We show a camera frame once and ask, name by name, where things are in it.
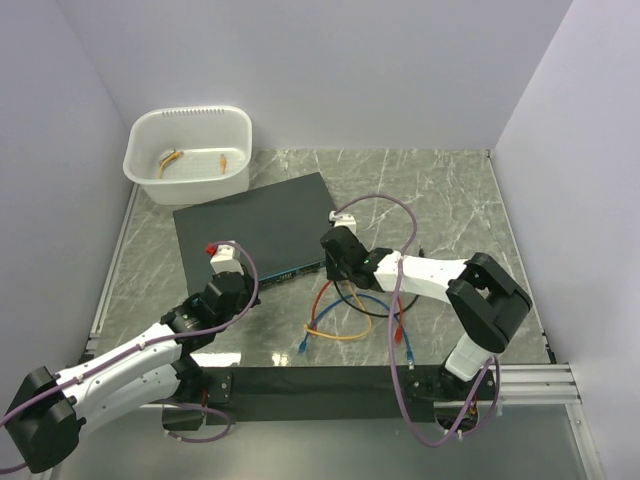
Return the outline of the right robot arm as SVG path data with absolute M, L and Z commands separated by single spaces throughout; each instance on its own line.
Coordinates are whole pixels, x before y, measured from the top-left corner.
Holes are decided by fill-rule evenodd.
M 452 306 L 464 334 L 444 362 L 440 387 L 452 399 L 465 397 L 485 362 L 506 350 L 532 308 L 525 290 L 486 253 L 468 260 L 403 255 L 388 248 L 368 251 L 346 226 L 320 240 L 331 281 L 348 280 L 376 292 L 427 297 Z

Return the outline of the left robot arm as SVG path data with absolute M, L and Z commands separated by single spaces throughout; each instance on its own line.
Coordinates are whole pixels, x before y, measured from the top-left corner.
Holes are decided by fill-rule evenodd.
M 23 467 L 51 469 L 82 435 L 140 405 L 198 398 L 205 380 L 193 352 L 258 301 L 258 282 L 248 272 L 216 274 L 202 292 L 129 342 L 58 373 L 45 367 L 30 372 L 1 421 Z

